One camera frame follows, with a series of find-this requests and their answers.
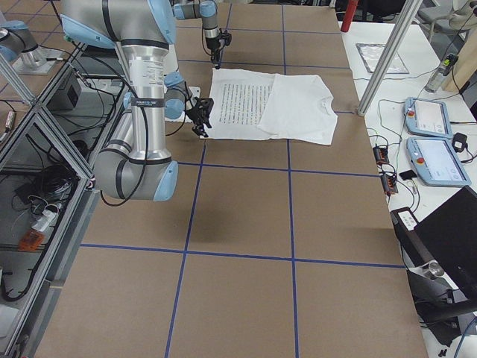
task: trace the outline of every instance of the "red object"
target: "red object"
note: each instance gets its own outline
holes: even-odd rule
[[[343,23],[341,24],[341,32],[348,32],[351,22],[355,17],[356,8],[358,7],[358,0],[349,0],[344,14]]]

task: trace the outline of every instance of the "black monitor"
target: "black monitor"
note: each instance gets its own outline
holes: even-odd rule
[[[466,297],[477,299],[476,192],[461,188],[414,230]]]

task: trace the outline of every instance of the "folded cloth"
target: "folded cloth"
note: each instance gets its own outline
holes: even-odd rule
[[[330,145],[338,118],[331,108],[332,100],[331,92],[317,75],[275,75],[257,128],[271,138]]]

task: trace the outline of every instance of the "white desk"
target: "white desk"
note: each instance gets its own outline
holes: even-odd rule
[[[368,83],[368,81],[362,80],[362,78],[370,78],[371,75],[364,67],[361,56],[356,48],[356,43],[386,43],[392,28],[392,24],[354,22],[350,27],[350,31],[343,34],[344,47],[353,71],[356,92],[358,93],[359,98],[361,98]],[[384,80],[365,116],[367,127],[374,129],[377,134],[386,137],[389,140],[389,143],[398,142],[399,137],[380,125],[378,114],[378,103],[380,100],[386,99],[396,102],[404,102],[407,97],[419,96],[420,98],[437,99],[445,98],[454,94],[444,92],[441,89],[436,93],[428,93],[425,90],[422,90],[431,76],[432,70],[438,66],[440,61],[418,25],[412,25],[409,28],[398,53],[410,73],[407,75],[386,75],[385,78],[409,79]],[[416,77],[429,71],[431,71],[429,74],[422,75],[419,78],[410,79],[410,77]],[[459,95],[444,99],[443,101],[446,103],[451,122],[475,121],[469,108]],[[401,133],[404,120],[403,104],[382,101],[380,107],[382,124],[397,133]],[[477,125],[453,125],[452,131],[453,133],[461,132],[466,134],[468,136],[467,142],[469,143],[470,151],[472,153],[477,151]],[[370,135],[374,134],[373,130],[369,130],[369,132]],[[400,145],[399,156],[397,156],[398,145],[392,145],[389,148],[389,159],[392,165],[395,167],[397,166],[398,172],[412,169],[405,149],[405,140],[409,137],[410,135],[404,128],[402,131],[402,138],[404,141]],[[375,139],[376,138],[371,138],[372,144],[374,144]],[[380,140],[381,141],[378,142],[378,144],[384,144],[384,141],[382,139]],[[467,154],[459,154],[459,156],[461,159],[468,158]],[[465,165],[464,168],[473,182],[471,187],[476,190],[477,160],[474,163]],[[425,218],[440,204],[458,191],[458,188],[425,186],[420,179],[414,179],[414,182],[420,193],[420,205],[414,213],[419,220]],[[391,196],[388,205],[389,210],[411,205],[411,193],[401,185],[398,186],[398,189],[399,194]],[[436,338],[429,330],[423,330],[423,335],[426,340],[429,356],[436,357],[443,347],[437,342]],[[459,339],[460,338],[455,339],[452,343],[451,348],[449,348],[447,352],[448,357],[453,357]],[[476,352],[477,336],[468,336],[465,339],[465,343],[462,346],[458,358],[475,358]]]

